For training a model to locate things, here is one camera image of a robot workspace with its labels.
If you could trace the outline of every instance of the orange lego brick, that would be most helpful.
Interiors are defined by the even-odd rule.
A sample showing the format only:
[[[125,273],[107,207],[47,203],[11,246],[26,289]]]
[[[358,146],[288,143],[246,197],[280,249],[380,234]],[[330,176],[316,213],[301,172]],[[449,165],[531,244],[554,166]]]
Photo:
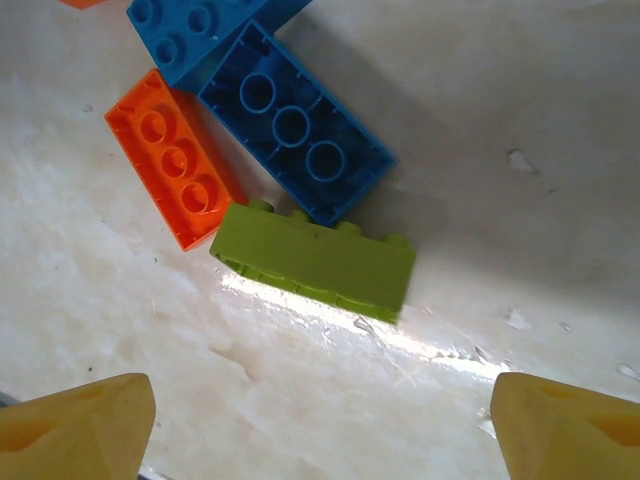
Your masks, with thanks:
[[[105,120],[183,250],[214,233],[232,203],[247,203],[189,99],[157,69]]]
[[[511,480],[640,478],[640,404],[502,373],[491,417]]]
[[[70,7],[79,8],[80,10],[93,7],[94,5],[104,2],[104,0],[60,0],[60,1],[66,5],[69,5]]]

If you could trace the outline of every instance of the marble-patterned surface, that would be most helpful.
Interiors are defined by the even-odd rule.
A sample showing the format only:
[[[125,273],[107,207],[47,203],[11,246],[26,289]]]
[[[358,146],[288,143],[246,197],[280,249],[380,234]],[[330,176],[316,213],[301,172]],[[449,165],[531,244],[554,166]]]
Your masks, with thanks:
[[[500,371],[640,400],[639,1],[314,0],[283,29],[399,157],[352,214],[418,248],[397,329],[179,250],[102,120],[151,67],[126,6],[2,2],[0,390],[148,373],[176,480],[506,479]]]

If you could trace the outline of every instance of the lime green brick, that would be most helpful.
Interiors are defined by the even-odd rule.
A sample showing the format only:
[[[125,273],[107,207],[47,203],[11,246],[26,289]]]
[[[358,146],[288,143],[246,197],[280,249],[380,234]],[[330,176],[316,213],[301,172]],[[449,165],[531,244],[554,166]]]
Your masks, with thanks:
[[[390,323],[416,258],[402,235],[373,240],[352,223],[321,227],[263,201],[231,205],[210,252],[243,277]]]

